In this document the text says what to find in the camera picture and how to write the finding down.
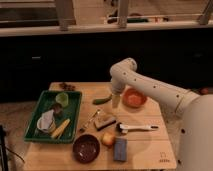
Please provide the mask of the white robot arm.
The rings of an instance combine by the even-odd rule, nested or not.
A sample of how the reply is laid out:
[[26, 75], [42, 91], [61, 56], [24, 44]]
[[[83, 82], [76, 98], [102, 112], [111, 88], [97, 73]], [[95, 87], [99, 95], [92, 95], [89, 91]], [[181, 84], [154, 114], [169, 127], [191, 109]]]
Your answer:
[[213, 94], [199, 95], [136, 72], [137, 62], [126, 58], [110, 68], [110, 89], [121, 94], [126, 85], [182, 114], [176, 171], [213, 171]]

